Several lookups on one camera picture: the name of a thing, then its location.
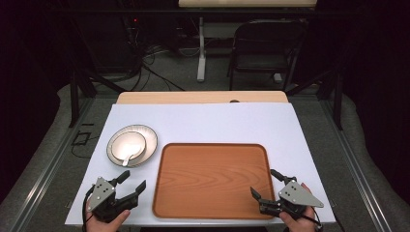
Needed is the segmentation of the person's left hand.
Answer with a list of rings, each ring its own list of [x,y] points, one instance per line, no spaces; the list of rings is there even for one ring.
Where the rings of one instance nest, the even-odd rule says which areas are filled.
[[[130,216],[131,211],[125,210],[111,222],[97,220],[92,213],[86,213],[85,228],[87,232],[117,232],[125,220]]]

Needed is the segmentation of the light wooden table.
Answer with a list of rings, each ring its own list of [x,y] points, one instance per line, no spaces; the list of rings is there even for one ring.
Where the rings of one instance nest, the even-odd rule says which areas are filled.
[[[288,102],[282,91],[124,92],[118,104]]]

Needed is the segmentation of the person's right hand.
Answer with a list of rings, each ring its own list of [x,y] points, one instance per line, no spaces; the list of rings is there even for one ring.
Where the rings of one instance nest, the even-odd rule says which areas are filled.
[[[308,188],[305,183],[301,183],[301,186],[306,189],[308,192],[311,193],[310,189]],[[312,207],[307,207],[304,215],[309,218],[315,218],[315,213]],[[299,218],[295,220],[286,212],[281,212],[279,214],[280,219],[285,223],[288,227],[289,232],[316,232],[316,225],[314,222],[309,221],[305,218]]]

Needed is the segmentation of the white table cover sheet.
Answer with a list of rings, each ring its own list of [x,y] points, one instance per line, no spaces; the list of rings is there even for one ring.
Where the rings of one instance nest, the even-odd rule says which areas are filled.
[[[317,211],[324,223],[335,221],[328,197],[312,160],[295,110],[290,103],[229,102],[199,104],[114,104],[90,159],[66,223],[82,224],[82,201],[86,191],[100,176],[112,179],[125,169],[112,163],[106,154],[110,137],[129,125],[146,125],[158,135],[157,151],[131,170],[130,178],[117,193],[126,195],[142,181],[147,182],[139,206],[126,220],[127,225],[154,227],[261,226],[280,224],[281,220],[220,220],[159,218],[153,214],[155,184],[161,150],[173,142],[253,143],[262,145],[272,168],[306,183],[324,207]]]

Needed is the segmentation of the aluminium floor rail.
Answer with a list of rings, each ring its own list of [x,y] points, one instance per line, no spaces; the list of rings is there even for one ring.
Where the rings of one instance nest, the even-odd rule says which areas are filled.
[[[334,133],[337,136],[338,143],[341,145],[343,158],[352,175],[355,185],[358,189],[361,198],[364,201],[366,209],[371,217],[371,220],[377,232],[392,232],[392,228],[388,223],[378,200],[375,197],[374,191],[371,189],[369,182],[361,168],[356,155],[347,139],[343,130],[341,130],[334,122],[333,106],[328,101],[322,101],[321,106],[325,115],[330,122]]]
[[[81,100],[79,114],[71,124],[72,104],[68,99],[62,99],[54,122],[42,143],[0,206],[0,213],[8,214],[10,218],[6,232],[25,231],[93,102],[94,99]]]

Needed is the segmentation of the white spoon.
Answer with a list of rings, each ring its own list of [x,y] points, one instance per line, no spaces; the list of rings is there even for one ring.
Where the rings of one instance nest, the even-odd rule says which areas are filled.
[[[141,151],[141,147],[139,145],[132,145],[126,149],[126,157],[123,160],[122,165],[127,166],[129,164],[130,159],[134,155],[139,155]]]

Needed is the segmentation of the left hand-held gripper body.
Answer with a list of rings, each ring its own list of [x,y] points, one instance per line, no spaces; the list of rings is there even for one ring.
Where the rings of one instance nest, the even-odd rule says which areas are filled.
[[[103,177],[99,177],[92,187],[91,197],[86,206],[86,212],[90,212],[99,221],[111,222],[125,210],[131,210],[138,206],[137,201],[130,201],[129,196],[116,198],[116,187]]]

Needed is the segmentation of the black curtain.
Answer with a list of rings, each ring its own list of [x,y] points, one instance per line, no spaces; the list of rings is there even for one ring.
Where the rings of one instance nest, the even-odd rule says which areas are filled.
[[[54,121],[68,83],[40,0],[0,0],[0,204]]]
[[[356,104],[370,157],[410,204],[410,0],[367,5],[371,15],[344,92]]]

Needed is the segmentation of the beige desk with white legs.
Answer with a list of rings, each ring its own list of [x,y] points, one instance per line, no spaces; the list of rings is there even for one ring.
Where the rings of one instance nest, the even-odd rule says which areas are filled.
[[[180,8],[187,10],[255,10],[271,8],[274,10],[314,9],[317,0],[178,0]],[[206,39],[229,39],[239,27],[238,22],[210,22],[201,16],[198,19],[199,58],[197,81],[205,80]]]

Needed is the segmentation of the black folding chair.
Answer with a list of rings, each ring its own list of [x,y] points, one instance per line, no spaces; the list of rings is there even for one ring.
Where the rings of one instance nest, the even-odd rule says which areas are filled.
[[[228,65],[229,89],[234,87],[234,73],[283,74],[284,90],[307,33],[299,20],[258,19],[238,27],[234,34]]]

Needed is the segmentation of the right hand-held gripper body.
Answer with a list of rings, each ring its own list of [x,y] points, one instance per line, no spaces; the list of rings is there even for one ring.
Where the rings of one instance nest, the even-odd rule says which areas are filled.
[[[323,208],[324,204],[295,180],[284,181],[276,201],[259,197],[259,212],[263,215],[278,217],[286,212],[293,218],[301,218],[307,207]]]

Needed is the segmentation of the white bowl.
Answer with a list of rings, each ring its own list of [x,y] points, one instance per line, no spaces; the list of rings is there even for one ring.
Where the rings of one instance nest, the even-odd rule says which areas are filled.
[[[112,142],[111,153],[118,160],[132,160],[139,157],[146,147],[145,137],[135,131],[124,132]]]

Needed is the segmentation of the brown wooden tray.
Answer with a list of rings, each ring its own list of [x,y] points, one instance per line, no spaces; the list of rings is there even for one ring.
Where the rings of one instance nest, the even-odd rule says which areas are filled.
[[[162,149],[153,213],[158,218],[266,219],[253,189],[274,197],[263,146],[169,143]]]

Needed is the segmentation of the black metal frame strut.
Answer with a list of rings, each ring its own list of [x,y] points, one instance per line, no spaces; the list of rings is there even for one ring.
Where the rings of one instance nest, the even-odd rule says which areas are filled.
[[[79,107],[79,94],[81,91],[86,98],[94,98],[97,95],[96,87],[93,84],[93,80],[101,83],[109,89],[115,91],[118,94],[125,92],[125,89],[107,80],[101,75],[91,72],[87,69],[80,69],[74,71],[70,80],[70,93],[71,93],[71,122],[70,128],[72,128],[79,119],[80,107]]]
[[[340,72],[334,70],[325,71],[301,85],[286,90],[285,94],[287,96],[294,96],[316,82],[319,82],[319,89],[316,92],[316,98],[320,101],[327,101],[329,98],[333,98],[333,121],[337,128],[342,131],[341,104],[343,77]]]

